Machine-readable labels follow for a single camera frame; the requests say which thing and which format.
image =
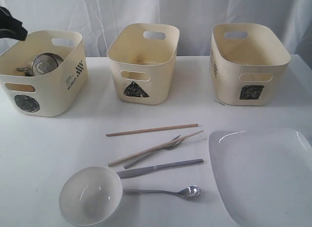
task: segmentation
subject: chopsticks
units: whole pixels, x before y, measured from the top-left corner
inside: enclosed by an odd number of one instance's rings
[[[110,163],[108,164],[108,167],[113,167],[113,166],[116,166],[116,165],[121,164],[121,163],[123,163],[123,162],[126,162],[126,161],[128,161],[128,160],[131,160],[131,159],[133,159],[133,158],[135,158],[135,157],[144,155],[144,154],[149,153],[149,152],[152,152],[152,151],[159,150],[159,149],[161,149],[161,148],[164,147],[164,146],[170,145],[170,144],[172,144],[172,143],[177,143],[177,142],[183,141],[184,139],[190,138],[190,137],[192,137],[192,136],[194,136],[194,135],[197,135],[197,134],[199,134],[199,133],[202,133],[202,132],[204,132],[204,131],[201,130],[201,131],[198,131],[198,132],[196,132],[196,133],[192,133],[192,134],[186,135],[186,136],[184,136],[184,137],[180,137],[180,138],[178,138],[178,139],[175,139],[175,140],[172,140],[172,141],[169,141],[169,142],[166,142],[166,143],[163,143],[163,144],[160,144],[160,145],[151,147],[151,148],[149,148],[149,149],[147,149],[147,150],[143,150],[143,151],[140,151],[140,152],[138,152],[138,153],[135,153],[135,154],[126,156],[126,157],[124,157],[124,158],[122,158],[122,159],[119,159],[119,160],[110,162]]]
[[[134,131],[110,133],[110,134],[106,134],[106,136],[115,137],[115,136],[129,135],[129,134],[136,134],[136,133],[148,133],[148,132],[156,132],[156,131],[179,129],[179,128],[191,128],[191,127],[198,127],[198,124],[184,124],[184,125],[176,125],[176,126],[160,127],[160,128],[147,128],[147,129],[140,129],[140,130],[134,130]]]

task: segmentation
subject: basket handle hole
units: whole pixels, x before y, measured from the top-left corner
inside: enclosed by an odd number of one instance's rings
[[[5,87],[9,90],[20,91],[20,92],[32,92],[36,90],[32,85],[29,84],[14,84],[14,83],[5,83]]]
[[[239,76],[242,82],[269,82],[272,78],[271,73],[244,73]]]
[[[246,31],[228,31],[224,34],[226,39],[245,39],[247,37],[248,33]]]
[[[67,38],[52,38],[51,42],[55,46],[75,47],[74,41]]]
[[[151,76],[147,73],[143,72],[129,72],[129,71],[121,71],[121,76],[125,79],[134,80],[134,81],[142,81],[142,82],[149,82]]]
[[[153,31],[145,31],[143,33],[145,39],[157,39],[157,40],[165,40],[166,34],[160,32],[153,32]]]

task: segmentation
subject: white backdrop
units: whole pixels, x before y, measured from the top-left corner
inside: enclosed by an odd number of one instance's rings
[[[178,55],[208,55],[211,28],[219,23],[268,26],[290,53],[312,66],[312,0],[0,0],[29,31],[74,30],[87,56],[106,56],[107,46],[135,22],[180,29]],[[2,39],[0,51],[14,41]]]

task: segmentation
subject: white tablecloth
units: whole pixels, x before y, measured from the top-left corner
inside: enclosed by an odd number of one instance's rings
[[[1,226],[70,226],[59,212],[59,192],[72,174],[201,129],[203,134],[176,150],[158,153],[138,167],[197,158],[205,160],[203,165],[122,180],[124,188],[179,191],[198,185],[203,191],[201,199],[187,202],[166,195],[124,195],[118,212],[105,226],[236,226],[218,196],[208,153],[209,134],[216,130],[291,127],[312,142],[312,71],[297,55],[292,55],[272,102],[257,107],[214,102],[209,57],[178,57],[169,97],[155,106],[120,101],[107,58],[87,58],[87,64],[88,83],[69,110],[58,117],[20,114],[0,92]],[[200,127],[105,136],[192,123]]]

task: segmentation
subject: butter knife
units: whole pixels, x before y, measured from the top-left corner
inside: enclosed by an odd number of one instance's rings
[[[174,167],[183,167],[183,166],[190,166],[190,165],[198,165],[202,164],[204,162],[203,159],[197,159],[197,160],[187,160],[182,162],[175,162],[165,165],[156,165],[156,166],[150,166],[150,167],[142,167],[142,168],[135,168],[135,169],[129,169],[126,171],[120,171],[117,172],[118,176],[123,178],[131,178],[131,177],[137,177],[144,174],[148,174],[151,172],[156,172],[159,170],[174,168]]]

